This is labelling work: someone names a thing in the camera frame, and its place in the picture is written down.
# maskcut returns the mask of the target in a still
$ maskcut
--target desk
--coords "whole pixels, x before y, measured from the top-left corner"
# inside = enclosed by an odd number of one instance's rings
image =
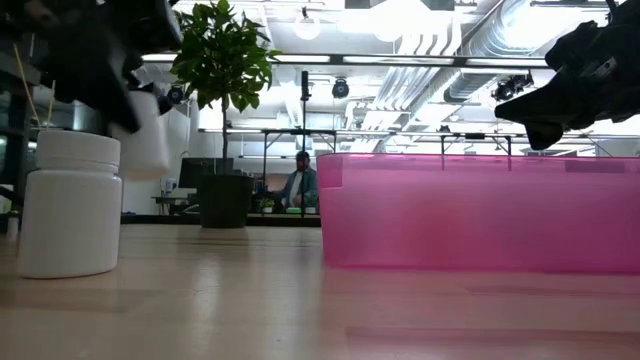
[[[302,219],[301,214],[262,214],[262,213],[249,213],[249,217],[258,218],[258,217],[266,217],[266,218],[275,218],[275,219]],[[305,218],[309,219],[320,219],[320,215],[318,214],[305,214]]]
[[[639,358],[640,276],[332,268],[307,228],[121,238],[115,270],[51,281],[0,238],[2,359]]]
[[[188,201],[186,197],[152,196],[151,198],[154,199],[156,201],[156,205],[158,205],[158,215],[170,215],[169,207],[171,205],[177,205],[182,201],[184,202]]]

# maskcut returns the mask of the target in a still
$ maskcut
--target white plastic bottle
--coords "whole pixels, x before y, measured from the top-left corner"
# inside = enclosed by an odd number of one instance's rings
[[[118,262],[122,180],[117,140],[72,131],[38,136],[27,177],[18,274],[64,278],[112,270]]]
[[[120,141],[120,174],[126,180],[153,181],[169,172],[169,140],[165,117],[160,117],[153,94],[130,91],[131,105],[140,121],[140,130],[130,134],[111,125],[113,137]]]

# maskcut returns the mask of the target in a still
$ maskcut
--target cable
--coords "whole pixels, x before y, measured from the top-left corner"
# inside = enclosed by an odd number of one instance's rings
[[[53,114],[53,99],[56,95],[56,81],[53,80],[53,85],[51,85],[51,99],[49,100],[49,118],[47,119],[47,129],[49,129],[49,125],[51,124],[51,115]]]
[[[592,138],[589,137],[589,134],[585,133],[584,131],[580,130],[580,133],[582,135],[584,135],[587,139],[589,139],[589,141],[591,141],[593,143],[593,145],[595,145],[598,149],[604,151],[607,155],[609,155],[609,157],[614,157],[613,155],[611,155],[610,152],[608,152],[607,150],[605,150],[602,146],[600,146],[600,144],[598,144],[597,141],[593,140]]]
[[[616,12],[618,5],[616,4],[615,0],[605,0],[605,2],[609,7],[609,23],[611,23],[611,21],[613,21],[614,13]]]
[[[40,118],[38,117],[38,113],[36,112],[36,107],[33,104],[33,99],[31,98],[31,93],[29,92],[29,85],[27,84],[26,76],[24,75],[24,68],[22,67],[22,60],[20,60],[20,51],[18,51],[18,45],[13,43],[13,51],[16,53],[16,60],[18,61],[18,69],[20,70],[20,77],[22,78],[22,85],[24,85],[24,91],[27,93],[27,99],[29,99],[29,105],[31,105],[31,111],[33,112],[33,116],[36,117],[36,121],[38,122],[38,127],[40,127]]]

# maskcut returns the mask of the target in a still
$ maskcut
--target person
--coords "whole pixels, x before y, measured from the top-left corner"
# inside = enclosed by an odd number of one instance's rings
[[[285,209],[301,207],[303,194],[307,198],[318,195],[316,171],[309,167],[310,162],[309,153],[306,151],[300,151],[296,154],[296,171],[289,175],[284,189],[280,191],[282,205]]]

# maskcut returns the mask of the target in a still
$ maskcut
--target green leaves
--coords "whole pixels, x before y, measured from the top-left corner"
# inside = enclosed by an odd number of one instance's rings
[[[220,99],[240,112],[260,106],[259,92],[273,79],[271,62],[281,54],[266,48],[271,40],[262,25],[244,13],[238,19],[227,0],[196,4],[192,15],[176,17],[184,40],[171,73],[188,84],[186,95],[197,91],[200,108]]]

